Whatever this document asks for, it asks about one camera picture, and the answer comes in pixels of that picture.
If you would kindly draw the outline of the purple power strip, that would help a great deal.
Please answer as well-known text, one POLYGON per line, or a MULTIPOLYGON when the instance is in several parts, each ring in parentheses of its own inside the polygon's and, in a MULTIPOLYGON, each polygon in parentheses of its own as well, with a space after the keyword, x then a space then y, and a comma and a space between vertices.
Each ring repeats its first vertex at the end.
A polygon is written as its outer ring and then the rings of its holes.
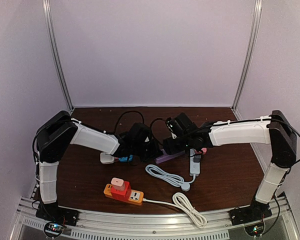
POLYGON ((169 160, 175 159, 177 157, 180 157, 184 154, 185 154, 185 151, 181 151, 181 152, 178 152, 178 153, 175 153, 175 154, 167 154, 166 151, 163 149, 162 150, 162 155, 157 157, 154 161, 155 161, 156 164, 161 164, 161 163, 164 163, 166 161, 169 161, 169 160))

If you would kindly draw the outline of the grey small plug adapter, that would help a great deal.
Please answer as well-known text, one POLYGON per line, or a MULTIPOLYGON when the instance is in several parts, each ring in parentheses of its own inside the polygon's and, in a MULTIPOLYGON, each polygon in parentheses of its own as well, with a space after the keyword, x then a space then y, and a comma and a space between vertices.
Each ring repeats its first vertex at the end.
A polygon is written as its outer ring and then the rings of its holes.
POLYGON ((200 161, 201 161, 201 155, 195 155, 194 157, 193 157, 193 162, 194 163, 199 163, 200 161))

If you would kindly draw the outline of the light blue power strip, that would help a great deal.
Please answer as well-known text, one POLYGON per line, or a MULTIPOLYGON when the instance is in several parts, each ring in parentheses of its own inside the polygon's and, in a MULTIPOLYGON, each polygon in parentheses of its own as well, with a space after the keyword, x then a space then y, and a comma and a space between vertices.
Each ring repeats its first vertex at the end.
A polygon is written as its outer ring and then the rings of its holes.
POLYGON ((201 172, 201 167, 200 167, 200 163, 201 162, 193 162, 193 157, 195 155, 199 155, 199 154, 195 154, 195 149, 190 149, 189 151, 189 175, 191 177, 196 176, 198 177, 200 172, 201 172))

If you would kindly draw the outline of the pink square plug adapter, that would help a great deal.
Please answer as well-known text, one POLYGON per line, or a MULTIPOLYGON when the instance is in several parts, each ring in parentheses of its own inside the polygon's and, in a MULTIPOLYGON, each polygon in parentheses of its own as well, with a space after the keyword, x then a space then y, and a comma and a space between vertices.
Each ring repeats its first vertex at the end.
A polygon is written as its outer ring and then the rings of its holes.
POLYGON ((205 155, 207 152, 207 148, 202 148, 200 150, 194 150, 194 153, 197 155, 205 155))

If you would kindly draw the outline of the light pink charger plug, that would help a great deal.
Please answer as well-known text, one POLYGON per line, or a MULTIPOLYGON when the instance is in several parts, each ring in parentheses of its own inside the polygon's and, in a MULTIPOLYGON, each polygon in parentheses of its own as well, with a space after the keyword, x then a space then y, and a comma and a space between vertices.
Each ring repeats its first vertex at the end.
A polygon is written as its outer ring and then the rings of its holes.
POLYGON ((121 178, 113 177, 110 183, 116 191, 122 192, 126 188, 125 181, 121 178))

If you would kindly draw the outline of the orange power strip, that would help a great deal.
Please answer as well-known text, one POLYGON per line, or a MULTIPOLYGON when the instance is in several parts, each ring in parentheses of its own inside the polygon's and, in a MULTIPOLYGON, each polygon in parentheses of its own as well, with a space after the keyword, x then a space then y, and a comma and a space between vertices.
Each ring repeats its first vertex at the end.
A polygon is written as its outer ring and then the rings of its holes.
POLYGON ((142 191, 131 189, 129 185, 124 191, 118 191, 113 188, 113 185, 108 183, 104 190, 104 195, 107 198, 114 199, 120 202, 141 206, 143 204, 144 193, 142 191))

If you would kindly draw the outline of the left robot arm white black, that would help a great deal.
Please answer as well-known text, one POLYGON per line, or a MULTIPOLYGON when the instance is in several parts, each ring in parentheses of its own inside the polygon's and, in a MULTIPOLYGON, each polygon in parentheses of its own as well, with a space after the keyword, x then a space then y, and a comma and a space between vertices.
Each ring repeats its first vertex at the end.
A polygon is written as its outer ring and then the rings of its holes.
POLYGON ((69 145, 98 150, 114 158, 137 156, 143 161, 163 154, 151 128, 143 121, 117 134, 84 124, 65 110, 58 112, 37 130, 32 142, 41 211, 51 222, 62 218, 57 198, 57 171, 69 145))

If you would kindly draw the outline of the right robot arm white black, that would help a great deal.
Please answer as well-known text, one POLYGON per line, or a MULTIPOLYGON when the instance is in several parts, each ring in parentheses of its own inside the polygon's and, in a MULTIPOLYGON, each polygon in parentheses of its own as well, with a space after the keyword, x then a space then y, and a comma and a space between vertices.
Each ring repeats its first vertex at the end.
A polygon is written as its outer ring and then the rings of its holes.
MULTIPOLYGON (((147 124, 155 118, 172 118, 180 113, 187 114, 197 125, 209 121, 237 119, 230 107, 150 107, 143 112, 147 124)), ((153 132, 160 141, 169 137, 168 130, 160 121, 153 125, 153 132)), ((189 191, 183 193, 200 212, 249 205, 262 180, 263 169, 266 170, 266 165, 270 163, 271 155, 271 146, 259 143, 210 148, 201 162, 202 172, 199 179, 195 180, 189 191)), ((189 168, 186 160, 187 157, 179 157, 163 163, 162 166, 165 170, 186 176, 186 169, 189 168)), ((298 177, 297 170, 300 166, 295 167, 295 172, 291 171, 285 184, 278 189, 277 195, 285 191, 293 213, 300 215, 300 186, 292 186, 293 177, 298 177)), ((170 202, 173 192, 179 192, 172 186, 160 187, 164 188, 167 190, 164 196, 160 195, 159 189, 155 189, 150 193, 151 197, 170 202)))

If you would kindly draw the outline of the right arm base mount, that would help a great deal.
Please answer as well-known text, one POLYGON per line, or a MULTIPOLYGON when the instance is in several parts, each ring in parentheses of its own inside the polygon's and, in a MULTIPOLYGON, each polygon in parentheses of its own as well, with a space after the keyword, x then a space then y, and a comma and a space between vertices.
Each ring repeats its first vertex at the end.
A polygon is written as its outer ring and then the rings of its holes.
POLYGON ((271 217, 270 205, 252 200, 251 204, 245 207, 236 207, 229 211, 231 224, 233 226, 247 224, 250 222, 261 221, 271 217))

